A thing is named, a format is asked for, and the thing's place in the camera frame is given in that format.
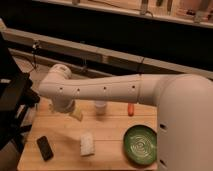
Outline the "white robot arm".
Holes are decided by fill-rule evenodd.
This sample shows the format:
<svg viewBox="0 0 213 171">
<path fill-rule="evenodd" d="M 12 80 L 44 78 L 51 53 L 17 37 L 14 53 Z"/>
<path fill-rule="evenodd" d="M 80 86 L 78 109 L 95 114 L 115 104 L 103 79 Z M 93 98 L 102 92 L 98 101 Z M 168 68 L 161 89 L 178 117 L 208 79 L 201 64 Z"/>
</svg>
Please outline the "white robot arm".
<svg viewBox="0 0 213 171">
<path fill-rule="evenodd" d="M 74 99 L 139 103 L 157 108 L 159 171 L 213 171 L 213 81 L 194 74 L 71 78 L 55 64 L 39 94 L 67 112 Z"/>
</svg>

